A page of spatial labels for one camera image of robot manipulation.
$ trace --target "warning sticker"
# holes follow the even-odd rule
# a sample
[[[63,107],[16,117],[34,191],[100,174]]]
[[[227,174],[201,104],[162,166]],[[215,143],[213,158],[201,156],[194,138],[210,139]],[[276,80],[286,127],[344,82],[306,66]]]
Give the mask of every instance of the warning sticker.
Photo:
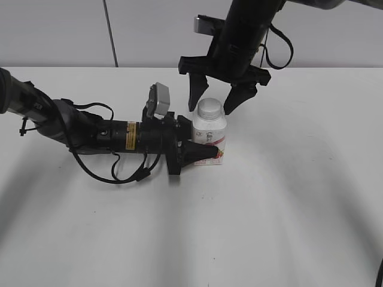
[[[136,132],[137,123],[135,121],[128,122],[126,127],[126,149],[128,151],[136,149]]]

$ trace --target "white bottle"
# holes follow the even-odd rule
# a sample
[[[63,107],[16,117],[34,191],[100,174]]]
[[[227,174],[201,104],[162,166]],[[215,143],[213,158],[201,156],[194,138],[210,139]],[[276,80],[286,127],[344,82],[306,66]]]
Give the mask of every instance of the white bottle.
[[[200,160],[195,165],[222,164],[226,144],[226,118],[221,102],[216,99],[203,99],[193,113],[193,142],[215,145],[219,152],[216,158]]]

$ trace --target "table surface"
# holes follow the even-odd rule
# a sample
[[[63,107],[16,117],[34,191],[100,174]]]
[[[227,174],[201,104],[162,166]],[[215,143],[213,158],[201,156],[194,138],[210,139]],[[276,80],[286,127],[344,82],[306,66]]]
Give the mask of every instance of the table surface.
[[[10,68],[50,97],[138,121],[149,87],[187,111],[176,69]],[[0,286],[373,286],[383,256],[383,69],[271,71],[228,116],[222,166],[123,186],[0,116]],[[210,79],[206,97],[229,85]],[[108,117],[108,111],[94,111]],[[86,156],[109,176],[115,158]],[[127,155],[121,177],[141,162]]]

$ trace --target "black cable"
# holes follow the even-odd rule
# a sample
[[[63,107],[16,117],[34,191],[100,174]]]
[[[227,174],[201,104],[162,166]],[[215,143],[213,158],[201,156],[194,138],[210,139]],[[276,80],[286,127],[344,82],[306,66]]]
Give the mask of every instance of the black cable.
[[[281,70],[281,69],[284,69],[286,68],[290,63],[291,63],[291,60],[293,59],[293,56],[294,56],[294,47],[293,47],[293,43],[291,43],[290,39],[287,38],[280,30],[278,30],[276,27],[273,26],[273,24],[270,24],[270,30],[277,36],[279,36],[280,38],[282,38],[288,45],[288,47],[290,48],[290,58],[287,62],[286,65],[284,66],[276,66],[274,65],[271,61],[270,61],[270,58],[269,58],[269,51],[268,51],[268,48],[266,47],[265,44],[260,44],[260,47],[263,47],[264,50],[266,51],[266,61],[267,63],[269,64],[269,66],[273,69],[276,69],[276,70]]]
[[[115,167],[116,167],[117,163],[120,161],[121,156],[120,156],[118,153],[114,152],[114,151],[112,151],[112,155],[115,155],[115,156],[117,157],[116,161],[115,161],[115,162],[113,163],[113,165],[112,165],[112,170],[111,170],[112,177],[113,177],[116,181],[119,181],[119,178],[117,177],[117,175],[115,175]]]
[[[161,153],[162,153],[162,135],[161,135],[159,152],[157,153],[156,159],[154,160],[153,164],[148,168],[149,172],[151,172],[156,167],[157,163],[160,161]]]
[[[104,11],[105,11],[105,18],[107,19],[107,25],[108,25],[108,33],[110,38],[110,44],[112,45],[112,53],[113,53],[113,59],[114,59],[114,66],[118,68],[118,61],[117,61],[117,55],[115,53],[115,46],[114,46],[114,40],[113,40],[113,34],[112,34],[112,28],[110,25],[110,19],[109,19],[109,12],[108,12],[108,6],[107,1],[102,0],[104,4]]]
[[[266,31],[266,38],[265,38],[265,41],[263,43],[263,45],[265,45],[265,46],[266,46],[266,43],[268,42],[269,30],[270,30],[270,28],[268,28],[268,30]],[[262,68],[263,58],[265,57],[265,51],[266,51],[265,49],[263,49],[263,51],[262,51],[261,64],[259,65],[260,68]]]
[[[98,181],[105,182],[107,184],[127,184],[127,183],[130,183],[130,182],[133,182],[133,181],[139,181],[139,180],[141,180],[142,178],[145,178],[148,175],[147,171],[144,168],[145,162],[146,162],[146,159],[147,159],[147,155],[146,154],[144,155],[144,160],[142,161],[140,167],[136,170],[136,172],[131,177],[129,177],[127,179],[124,179],[124,180],[118,181],[118,180],[111,180],[111,179],[107,179],[107,178],[102,178],[102,177],[94,174],[93,172],[91,172],[86,167],[86,165],[83,163],[83,161],[80,158],[80,156],[77,154],[77,151],[76,151],[76,149],[74,147],[74,144],[72,143],[72,139],[71,139],[71,137],[70,137],[70,135],[68,133],[68,130],[66,129],[66,125],[65,125],[64,119],[62,118],[62,114],[61,114],[59,108],[54,103],[54,101],[52,101],[52,99],[50,97],[48,97],[46,94],[44,94],[43,92],[41,92],[41,96],[50,104],[50,106],[52,107],[52,109],[56,113],[57,118],[58,118],[58,120],[60,122],[60,125],[62,127],[63,133],[65,135],[66,141],[68,143],[69,151],[73,154],[74,158],[76,159],[76,161],[80,165],[80,167],[89,176],[91,176],[94,179],[97,179]]]
[[[379,267],[378,276],[376,277],[375,287],[382,287],[383,283],[383,260],[381,266]]]

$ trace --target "white cap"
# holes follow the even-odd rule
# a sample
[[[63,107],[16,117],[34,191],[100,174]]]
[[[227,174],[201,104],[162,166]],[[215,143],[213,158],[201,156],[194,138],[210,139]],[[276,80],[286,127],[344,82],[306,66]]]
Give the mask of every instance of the white cap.
[[[215,120],[223,113],[221,102],[212,98],[203,99],[198,103],[197,113],[204,120]]]

